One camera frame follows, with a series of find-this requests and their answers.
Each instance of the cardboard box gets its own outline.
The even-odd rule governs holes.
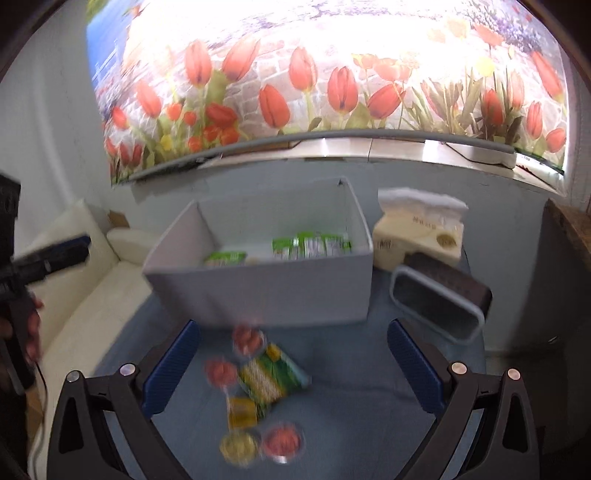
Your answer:
[[[346,234],[341,257],[278,261],[272,240],[301,231]],[[245,265],[205,267],[215,251],[246,251]],[[328,325],[365,320],[373,246],[346,179],[191,202],[144,264],[154,292],[178,320],[203,326],[240,323]]]

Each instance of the blue gripper pad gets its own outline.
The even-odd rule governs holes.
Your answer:
[[[423,410],[441,415],[446,408],[443,383],[398,320],[388,327],[388,346]]]
[[[177,388],[178,382],[197,351],[200,339],[197,323],[189,320],[144,382],[142,412],[147,419],[166,408],[174,389]]]

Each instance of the blue table surface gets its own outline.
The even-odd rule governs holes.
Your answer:
[[[203,373],[207,358],[232,358],[230,331],[202,329],[202,341],[166,410],[152,418],[158,431],[189,475],[197,479],[392,480],[416,450],[434,417],[420,408],[386,342],[388,324],[400,315],[388,295],[390,273],[374,270],[367,321],[350,325],[266,328],[277,343],[312,377],[309,390],[273,406],[257,427],[276,421],[299,424],[306,451],[289,465],[260,461],[248,469],[227,464],[219,442],[228,431],[224,395],[211,388]],[[426,341],[450,361],[485,372],[482,335],[468,346],[452,344],[412,322]],[[138,362],[172,329],[156,296],[138,309],[98,366],[108,375],[127,362]],[[114,414],[108,422],[129,474],[145,478],[135,462]],[[478,426],[473,413],[462,441],[442,478],[460,468]]]

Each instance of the wall poster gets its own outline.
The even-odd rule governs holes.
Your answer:
[[[86,20],[113,184],[214,147],[349,128],[564,161],[560,49],[515,0],[88,0]]]

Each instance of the person's hand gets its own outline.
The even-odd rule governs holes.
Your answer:
[[[44,305],[43,302],[35,296],[31,296],[31,298],[33,299],[36,310],[29,315],[27,320],[29,338],[27,339],[25,350],[27,351],[27,360],[33,364],[41,358],[41,345],[39,341],[39,327],[41,325],[41,318],[39,317],[37,310],[42,309]],[[13,331],[10,322],[5,318],[0,317],[0,338],[3,340],[8,340],[12,337],[12,334]],[[0,359],[0,387],[4,387],[5,389],[7,381],[9,381],[8,372]]]

